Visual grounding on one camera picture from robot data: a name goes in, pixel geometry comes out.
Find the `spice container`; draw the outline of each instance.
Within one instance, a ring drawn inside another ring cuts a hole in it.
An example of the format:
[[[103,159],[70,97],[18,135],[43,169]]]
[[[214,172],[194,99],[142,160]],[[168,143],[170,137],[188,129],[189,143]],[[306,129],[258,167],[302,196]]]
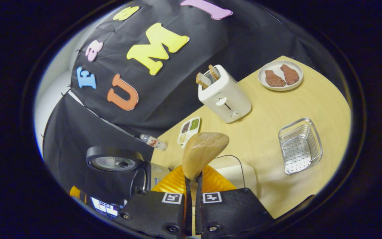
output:
[[[147,145],[150,145],[151,147],[157,148],[161,151],[165,151],[167,149],[167,143],[160,141],[159,139],[148,135],[148,134],[141,134],[140,139],[144,141]]]
[[[182,148],[185,147],[186,142],[188,139],[190,139],[193,135],[198,133],[198,130],[200,128],[200,117],[194,117],[190,120],[185,121],[182,124],[181,130],[179,131],[178,136],[178,144],[182,145]]]

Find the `white wall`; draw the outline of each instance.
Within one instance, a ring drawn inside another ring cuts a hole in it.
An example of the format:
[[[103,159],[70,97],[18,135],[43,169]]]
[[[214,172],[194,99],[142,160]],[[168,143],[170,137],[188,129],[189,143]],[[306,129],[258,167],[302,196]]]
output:
[[[95,27],[97,27],[104,18],[112,14],[112,12],[90,24],[70,39],[57,53],[42,76],[34,105],[35,136],[41,156],[43,142],[41,135],[44,135],[48,118],[61,99],[61,93],[64,94],[69,89],[70,76],[77,55],[76,50],[83,45]]]

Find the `sauce bottle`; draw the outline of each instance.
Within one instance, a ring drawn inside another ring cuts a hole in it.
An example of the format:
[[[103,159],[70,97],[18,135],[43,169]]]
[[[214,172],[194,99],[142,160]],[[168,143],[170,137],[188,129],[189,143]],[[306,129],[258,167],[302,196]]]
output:
[[[154,148],[157,148],[161,151],[165,151],[167,149],[167,143],[160,141],[157,138],[154,138],[148,134],[141,134],[140,139],[144,141],[147,145],[150,145]]]

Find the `toaster lever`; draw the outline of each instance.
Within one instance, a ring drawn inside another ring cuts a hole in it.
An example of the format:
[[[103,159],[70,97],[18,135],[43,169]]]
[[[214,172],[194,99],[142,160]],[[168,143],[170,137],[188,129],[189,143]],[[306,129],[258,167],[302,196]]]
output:
[[[217,106],[222,106],[226,103],[226,97],[223,97],[222,99],[219,98],[219,101],[216,102]]]

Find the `pink letter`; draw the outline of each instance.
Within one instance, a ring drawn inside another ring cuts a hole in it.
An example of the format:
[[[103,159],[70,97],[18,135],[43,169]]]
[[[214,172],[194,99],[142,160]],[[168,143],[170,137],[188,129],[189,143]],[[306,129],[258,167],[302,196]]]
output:
[[[97,53],[100,52],[101,48],[103,47],[103,42],[99,42],[97,40],[91,42],[89,47],[86,49],[85,56],[88,57],[88,61],[95,60],[95,57],[97,57]]]
[[[185,5],[190,5],[207,12],[214,20],[221,20],[222,18],[232,15],[231,10],[220,8],[203,0],[185,0],[181,3],[181,6]]]

